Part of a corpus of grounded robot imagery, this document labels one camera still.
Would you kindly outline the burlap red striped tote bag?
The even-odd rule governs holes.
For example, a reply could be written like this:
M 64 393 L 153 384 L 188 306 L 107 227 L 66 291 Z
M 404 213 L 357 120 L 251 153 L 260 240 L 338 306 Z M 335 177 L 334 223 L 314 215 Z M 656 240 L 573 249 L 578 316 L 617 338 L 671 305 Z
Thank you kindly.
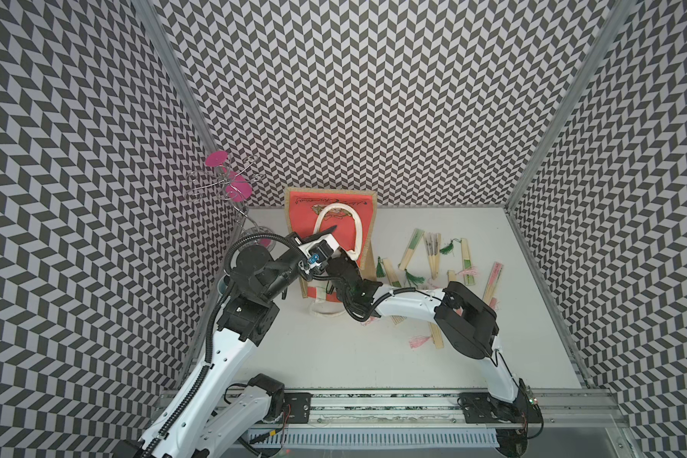
M 371 246 L 376 220 L 374 191 L 288 187 L 284 191 L 286 222 L 302 238 L 332 229 L 341 248 L 367 280 L 374 280 Z

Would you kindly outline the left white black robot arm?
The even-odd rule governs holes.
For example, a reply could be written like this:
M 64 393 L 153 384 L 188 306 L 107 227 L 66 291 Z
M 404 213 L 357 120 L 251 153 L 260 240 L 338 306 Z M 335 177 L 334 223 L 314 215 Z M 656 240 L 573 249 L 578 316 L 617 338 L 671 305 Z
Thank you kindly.
M 137 441 L 123 440 L 114 457 L 220 457 L 246 431 L 282 417 L 284 384 L 260 374 L 222 412 L 216 408 L 244 362 L 259 348 L 279 309 L 274 302 L 299 278 L 321 272 L 337 244 L 267 236 L 286 246 L 274 258 L 255 241 L 235 242 L 224 259 L 229 284 L 206 326 L 202 353 L 170 405 Z

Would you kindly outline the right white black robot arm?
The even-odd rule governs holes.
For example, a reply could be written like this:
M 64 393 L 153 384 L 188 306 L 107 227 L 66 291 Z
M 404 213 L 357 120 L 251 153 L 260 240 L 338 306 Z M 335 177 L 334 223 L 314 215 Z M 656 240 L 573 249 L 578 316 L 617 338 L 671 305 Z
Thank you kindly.
M 515 379 L 506 363 L 495 310 L 467 286 L 449 282 L 444 288 L 423 290 L 365 280 L 345 255 L 328 261 L 326 273 L 314 279 L 324 282 L 345 312 L 360 323 L 401 316 L 437 326 L 455 351 L 478 364 L 487 386 L 486 406 L 495 420 L 524 427 L 544 421 L 524 381 Z

